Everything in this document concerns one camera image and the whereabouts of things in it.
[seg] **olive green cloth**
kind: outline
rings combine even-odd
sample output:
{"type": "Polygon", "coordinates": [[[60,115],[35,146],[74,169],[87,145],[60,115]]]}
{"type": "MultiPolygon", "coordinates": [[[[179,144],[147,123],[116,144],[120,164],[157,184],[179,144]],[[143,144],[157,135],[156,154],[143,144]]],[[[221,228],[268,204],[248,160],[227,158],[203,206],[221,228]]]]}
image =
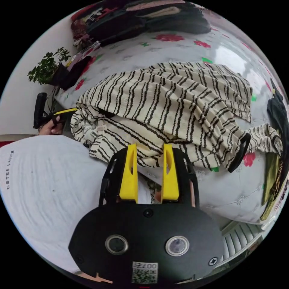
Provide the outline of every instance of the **olive green cloth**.
{"type": "Polygon", "coordinates": [[[273,187],[277,178],[279,164],[280,158],[277,154],[266,154],[265,186],[263,192],[262,206],[264,206],[269,200],[270,190],[273,187]]]}
{"type": "Polygon", "coordinates": [[[283,162],[279,157],[274,158],[268,156],[266,159],[266,168],[266,187],[264,188],[263,205],[266,203],[266,201],[268,202],[266,209],[260,218],[261,221],[265,221],[268,218],[278,197],[278,194],[281,192],[286,181],[285,180],[283,184],[280,184],[283,162]]]}

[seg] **qr code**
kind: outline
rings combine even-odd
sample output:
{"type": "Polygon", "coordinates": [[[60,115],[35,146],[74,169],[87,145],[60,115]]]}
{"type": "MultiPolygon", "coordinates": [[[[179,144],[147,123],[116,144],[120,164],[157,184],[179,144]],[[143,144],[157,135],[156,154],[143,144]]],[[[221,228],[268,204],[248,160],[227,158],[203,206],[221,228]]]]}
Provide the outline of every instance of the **qr code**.
{"type": "Polygon", "coordinates": [[[132,270],[132,283],[155,284],[157,283],[157,270],[137,269],[132,270]]]}

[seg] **folded clothes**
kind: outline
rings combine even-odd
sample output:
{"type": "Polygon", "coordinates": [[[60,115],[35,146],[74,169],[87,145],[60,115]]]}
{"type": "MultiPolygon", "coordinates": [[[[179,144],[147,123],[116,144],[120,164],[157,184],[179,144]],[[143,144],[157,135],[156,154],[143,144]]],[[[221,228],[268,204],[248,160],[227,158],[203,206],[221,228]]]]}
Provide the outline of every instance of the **folded clothes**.
{"type": "Polygon", "coordinates": [[[252,88],[224,65],[160,63],[108,76],[78,100],[73,137],[108,162],[136,143],[138,164],[160,167],[163,145],[180,148],[195,166],[234,171],[247,152],[281,155],[269,124],[243,131],[234,116],[251,121],[252,88]],[[108,118],[100,110],[114,116],[108,118]]]}

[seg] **white wall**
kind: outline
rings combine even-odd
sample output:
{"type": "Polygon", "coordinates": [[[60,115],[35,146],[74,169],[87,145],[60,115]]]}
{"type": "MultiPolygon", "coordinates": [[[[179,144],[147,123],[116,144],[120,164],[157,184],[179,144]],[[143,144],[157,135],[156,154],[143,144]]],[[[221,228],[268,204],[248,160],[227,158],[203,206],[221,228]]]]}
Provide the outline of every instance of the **white wall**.
{"type": "Polygon", "coordinates": [[[32,135],[34,107],[37,94],[50,93],[52,86],[29,82],[27,74],[47,52],[64,47],[74,55],[73,36],[69,15],[41,35],[27,50],[12,72],[0,100],[0,135],[32,135]]]}

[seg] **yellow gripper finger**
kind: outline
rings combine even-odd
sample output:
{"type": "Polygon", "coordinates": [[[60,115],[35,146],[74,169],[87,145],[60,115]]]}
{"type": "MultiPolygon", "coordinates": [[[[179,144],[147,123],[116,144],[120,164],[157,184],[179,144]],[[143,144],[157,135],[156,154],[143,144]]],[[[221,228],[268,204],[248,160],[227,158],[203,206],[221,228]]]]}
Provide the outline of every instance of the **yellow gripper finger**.
{"type": "Polygon", "coordinates": [[[136,144],[128,146],[123,179],[120,187],[122,200],[135,200],[138,203],[138,168],[136,159],[136,144]]]}
{"type": "Polygon", "coordinates": [[[179,186],[176,172],[176,165],[172,145],[163,146],[163,185],[161,202],[163,200],[177,201],[179,198],[179,186]]]}

